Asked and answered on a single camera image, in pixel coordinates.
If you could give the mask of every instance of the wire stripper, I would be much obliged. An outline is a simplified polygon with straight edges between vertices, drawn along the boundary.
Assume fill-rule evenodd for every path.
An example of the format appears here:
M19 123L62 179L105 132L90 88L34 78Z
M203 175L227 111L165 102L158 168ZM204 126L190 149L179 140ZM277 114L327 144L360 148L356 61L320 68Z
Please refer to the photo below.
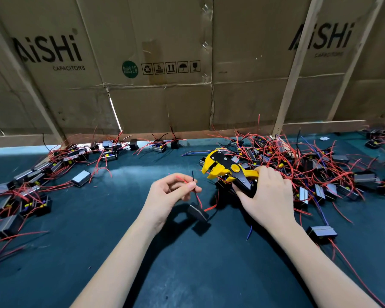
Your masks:
M207 155L202 167L202 173L205 174L207 171L210 171L208 179L227 175L227 182L234 183L249 197L255 195L257 185L251 183L251 181L258 178L258 172L243 169L240 164L228 158L221 150L214 150Z

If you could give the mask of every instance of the left hand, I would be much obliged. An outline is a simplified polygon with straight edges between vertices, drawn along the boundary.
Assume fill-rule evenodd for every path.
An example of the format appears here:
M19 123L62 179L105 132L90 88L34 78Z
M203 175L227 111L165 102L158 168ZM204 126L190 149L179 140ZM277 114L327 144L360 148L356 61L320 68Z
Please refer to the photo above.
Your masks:
M202 191L202 188L196 185L197 180L192 179L191 176L174 173L154 181L138 219L150 224L155 233L159 233L178 200L190 200L190 192L194 189L197 193Z

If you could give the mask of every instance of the aishi logo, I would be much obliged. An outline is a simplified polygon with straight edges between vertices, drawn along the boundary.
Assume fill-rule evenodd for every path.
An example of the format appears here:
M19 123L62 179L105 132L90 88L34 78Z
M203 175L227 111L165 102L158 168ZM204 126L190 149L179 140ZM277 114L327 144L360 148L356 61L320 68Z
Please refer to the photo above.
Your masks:
M20 58L24 62L31 61L32 63L55 61L82 61L80 51L77 44L74 42L74 36L64 35L54 37L48 36L36 36L35 38L25 37L25 42L19 41L17 38L13 38L14 47ZM57 70L85 70L84 66L68 66L68 67L53 67Z
M342 27L342 24L336 22L335 24L330 24L329 22L323 23L321 26L315 24L314 31L309 40L308 50L311 46L320 50L323 48L345 48L348 45L349 38L352 34L355 23L345 23ZM298 31L293 38L291 45L288 50L296 50L298 48L299 39L301 38L301 33L304 28L304 24L300 25ZM316 53L315 57L322 56L342 56L343 52L326 52L326 53Z

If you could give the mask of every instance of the workbench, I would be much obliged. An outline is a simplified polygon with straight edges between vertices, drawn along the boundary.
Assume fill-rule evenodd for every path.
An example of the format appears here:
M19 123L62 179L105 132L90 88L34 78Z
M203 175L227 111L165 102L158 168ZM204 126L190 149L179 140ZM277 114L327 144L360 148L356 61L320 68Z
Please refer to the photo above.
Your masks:
M317 140L317 144L327 147L336 139L338 154L383 154L364 148L365 141L357 133L326 135L330 139ZM314 140L320 136L304 137ZM16 238L9 250L27 247L0 263L0 307L68 307L137 217L151 183L169 173L191 175L194 171L203 188L203 206L213 205L214 182L200 172L199 160L205 155L180 155L213 149L222 140L182 141L185 147L168 148L163 154L123 151L108 164L112 178L101 170L82 188L49 193L52 212L29 218L22 232L50 232ZM44 155L0 156L0 183L30 168L40 157ZM377 161L374 165L377 174L385 176L385 167ZM89 167L75 165L56 183ZM338 233L340 250L385 303L385 197L365 193L365 198L337 200L340 211L354 224L341 217L330 202L323 205L323 211ZM304 229L323 225L314 206L308 211L313 216L303 216ZM124 307L314 307L288 257L236 200L221 199L209 214L214 216L206 225L186 214L186 204L174 207L148 249ZM299 221L299 214L294 214ZM251 225L254 232L246 240ZM323 250L332 255L330 246ZM339 256L335 263L359 285Z

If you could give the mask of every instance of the hand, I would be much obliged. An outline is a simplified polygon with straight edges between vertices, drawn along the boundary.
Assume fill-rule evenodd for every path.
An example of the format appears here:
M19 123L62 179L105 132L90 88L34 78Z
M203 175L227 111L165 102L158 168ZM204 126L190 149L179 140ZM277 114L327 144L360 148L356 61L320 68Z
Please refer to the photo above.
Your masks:
M232 184L244 209L270 233L289 228L296 223L291 181L282 179L272 167L261 166L256 171L259 174L257 192L252 199Z
M159 233L178 200L190 200L190 192L194 189L197 193L202 191L196 186L197 180L192 179L191 176L174 173L154 181L138 218L152 225L156 234Z

